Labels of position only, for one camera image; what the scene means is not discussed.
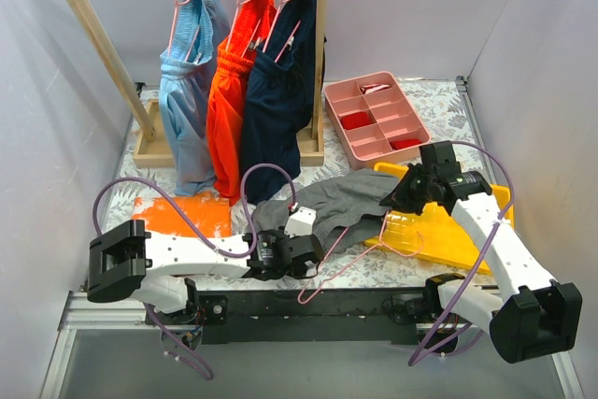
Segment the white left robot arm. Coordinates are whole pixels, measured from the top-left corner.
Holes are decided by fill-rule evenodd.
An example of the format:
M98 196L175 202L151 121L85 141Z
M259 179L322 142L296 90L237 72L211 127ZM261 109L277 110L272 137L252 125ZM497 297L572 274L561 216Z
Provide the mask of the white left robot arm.
M281 230L224 238L164 235L129 220L90 243L87 298L96 304L135 299L156 306L180 324L199 311L197 276L305 278L323 259L314 235Z

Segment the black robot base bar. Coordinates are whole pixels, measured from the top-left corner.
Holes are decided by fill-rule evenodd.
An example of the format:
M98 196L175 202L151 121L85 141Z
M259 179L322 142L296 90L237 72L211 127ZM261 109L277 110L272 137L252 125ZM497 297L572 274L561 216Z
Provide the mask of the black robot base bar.
M152 310L170 330L194 330L205 345L251 342L387 341L415 345L436 314L422 287L330 289L305 305L297 290L200 292L172 314Z

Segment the grey shorts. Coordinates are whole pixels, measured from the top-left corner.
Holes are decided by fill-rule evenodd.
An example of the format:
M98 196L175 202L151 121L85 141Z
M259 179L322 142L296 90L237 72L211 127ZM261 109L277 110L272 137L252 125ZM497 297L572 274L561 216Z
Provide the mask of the grey shorts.
M379 203L399 178L365 168L297 192L298 204L316 212L313 234L325 250L344 251L379 234L388 209Z

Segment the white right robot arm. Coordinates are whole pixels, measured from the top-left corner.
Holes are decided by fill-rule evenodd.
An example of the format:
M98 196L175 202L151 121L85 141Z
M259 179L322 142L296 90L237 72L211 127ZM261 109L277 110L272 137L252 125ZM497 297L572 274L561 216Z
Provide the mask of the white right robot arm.
M472 275L428 278L422 308L435 323L408 363L414 365L450 342L446 337L429 343L452 314L489 335L508 363L572 349L582 307L577 286L559 282L527 250L505 217L508 208L499 206L491 185L478 171L462 171L452 142L423 145L420 158L420 163L408 165L397 187L380 204L416 215L429 203L444 208L478 250L471 273L487 264L500 293L473 286Z

